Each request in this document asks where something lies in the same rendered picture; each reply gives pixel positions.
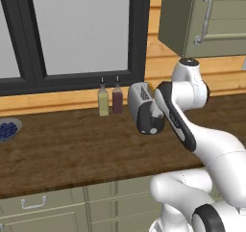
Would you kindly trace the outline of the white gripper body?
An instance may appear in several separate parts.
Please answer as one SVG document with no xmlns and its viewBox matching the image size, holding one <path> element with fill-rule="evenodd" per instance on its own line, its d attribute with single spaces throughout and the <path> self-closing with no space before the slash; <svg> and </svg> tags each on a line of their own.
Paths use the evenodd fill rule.
<svg viewBox="0 0 246 232">
<path fill-rule="evenodd" d="M 156 100 L 152 101 L 152 104 L 150 106 L 150 113 L 152 117 L 160 117 L 160 118 L 164 117 L 164 114 L 162 110 L 158 107 Z"/>
</svg>

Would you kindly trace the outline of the silver and black toaster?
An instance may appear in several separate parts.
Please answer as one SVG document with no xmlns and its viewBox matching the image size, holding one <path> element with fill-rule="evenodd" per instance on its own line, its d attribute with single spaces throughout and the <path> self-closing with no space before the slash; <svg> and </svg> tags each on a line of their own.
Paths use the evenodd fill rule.
<svg viewBox="0 0 246 232">
<path fill-rule="evenodd" d="M 128 91 L 128 107 L 139 133 L 156 135 L 164 128 L 164 117 L 152 117 L 150 106 L 154 92 L 147 82 L 134 83 Z"/>
</svg>

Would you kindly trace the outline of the dark red sauce bottle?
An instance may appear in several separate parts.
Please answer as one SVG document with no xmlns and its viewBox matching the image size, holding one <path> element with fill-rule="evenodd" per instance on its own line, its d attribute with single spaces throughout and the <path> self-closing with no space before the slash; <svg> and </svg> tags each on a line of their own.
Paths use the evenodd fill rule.
<svg viewBox="0 0 246 232">
<path fill-rule="evenodd" d="M 112 111 L 115 115 L 123 113 L 123 92 L 120 88 L 119 77 L 116 77 L 115 88 L 112 91 Z"/>
</svg>

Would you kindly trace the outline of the pale yellow oil bottle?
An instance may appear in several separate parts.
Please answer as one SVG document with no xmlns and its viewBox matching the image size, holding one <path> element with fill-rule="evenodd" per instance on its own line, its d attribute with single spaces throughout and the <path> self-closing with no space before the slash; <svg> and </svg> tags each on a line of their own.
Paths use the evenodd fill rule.
<svg viewBox="0 0 246 232">
<path fill-rule="evenodd" d="M 98 90 L 98 108 L 100 116 L 109 114 L 109 95 L 106 90 L 104 78 L 101 78 L 100 89 Z"/>
</svg>

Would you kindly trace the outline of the olive green base drawer stack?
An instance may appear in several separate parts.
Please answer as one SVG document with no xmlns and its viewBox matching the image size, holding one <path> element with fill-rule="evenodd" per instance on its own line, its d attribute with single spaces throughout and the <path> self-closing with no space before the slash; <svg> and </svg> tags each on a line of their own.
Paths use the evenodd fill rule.
<svg viewBox="0 0 246 232">
<path fill-rule="evenodd" d="M 161 205 L 150 195 L 151 176 L 84 187 L 89 232 L 148 232 Z"/>
</svg>

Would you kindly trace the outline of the black framed window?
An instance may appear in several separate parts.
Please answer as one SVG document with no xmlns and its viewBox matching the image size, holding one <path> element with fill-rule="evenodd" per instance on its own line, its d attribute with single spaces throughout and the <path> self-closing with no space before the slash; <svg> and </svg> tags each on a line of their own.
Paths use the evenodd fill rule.
<svg viewBox="0 0 246 232">
<path fill-rule="evenodd" d="M 0 96 L 129 86 L 150 0 L 0 0 Z"/>
</svg>

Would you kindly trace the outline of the olive green drawer front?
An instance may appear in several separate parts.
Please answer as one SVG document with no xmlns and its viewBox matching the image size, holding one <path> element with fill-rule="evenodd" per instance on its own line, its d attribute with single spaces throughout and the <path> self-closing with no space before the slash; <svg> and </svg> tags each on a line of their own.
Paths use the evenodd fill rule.
<svg viewBox="0 0 246 232">
<path fill-rule="evenodd" d="M 53 211 L 84 203 L 82 187 L 0 199 L 0 217 Z"/>
</svg>

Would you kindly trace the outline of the grey bowl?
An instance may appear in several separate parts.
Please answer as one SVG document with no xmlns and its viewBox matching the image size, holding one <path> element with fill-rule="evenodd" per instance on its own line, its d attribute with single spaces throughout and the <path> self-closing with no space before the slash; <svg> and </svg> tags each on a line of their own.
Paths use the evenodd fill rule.
<svg viewBox="0 0 246 232">
<path fill-rule="evenodd" d="M 0 140 L 0 142 L 8 142 L 8 141 L 12 140 L 15 137 L 15 135 L 21 130 L 21 128 L 22 128 L 22 122 L 19 119 L 14 118 L 14 117 L 0 118 L 0 125 L 2 123 L 10 123 L 10 122 L 13 122 L 17 126 L 17 131 L 15 132 L 14 135 L 10 136 L 9 138 Z"/>
</svg>

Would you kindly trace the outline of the blue berries pile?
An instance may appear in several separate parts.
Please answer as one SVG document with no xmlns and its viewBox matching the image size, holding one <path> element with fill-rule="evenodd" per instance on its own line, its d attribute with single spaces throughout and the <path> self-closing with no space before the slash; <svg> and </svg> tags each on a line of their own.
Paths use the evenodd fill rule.
<svg viewBox="0 0 246 232">
<path fill-rule="evenodd" d="M 9 138 L 17 131 L 17 126 L 13 123 L 2 123 L 0 125 L 0 140 Z"/>
</svg>

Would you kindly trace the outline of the olive green base cupboard door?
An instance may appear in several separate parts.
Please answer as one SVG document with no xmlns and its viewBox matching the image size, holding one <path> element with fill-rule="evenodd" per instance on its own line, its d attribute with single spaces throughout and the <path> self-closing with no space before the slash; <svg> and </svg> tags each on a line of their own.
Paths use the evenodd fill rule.
<svg viewBox="0 0 246 232">
<path fill-rule="evenodd" d="M 0 232 L 88 232 L 86 221 L 75 212 L 39 218 L 0 219 Z"/>
</svg>

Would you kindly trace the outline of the olive green wall cupboard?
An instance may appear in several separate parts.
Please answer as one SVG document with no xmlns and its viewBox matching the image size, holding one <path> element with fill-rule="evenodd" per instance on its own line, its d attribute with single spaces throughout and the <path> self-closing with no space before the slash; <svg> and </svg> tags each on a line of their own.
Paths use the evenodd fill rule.
<svg viewBox="0 0 246 232">
<path fill-rule="evenodd" d="M 185 44 L 193 0 L 161 0 L 159 41 L 185 57 Z"/>
</svg>

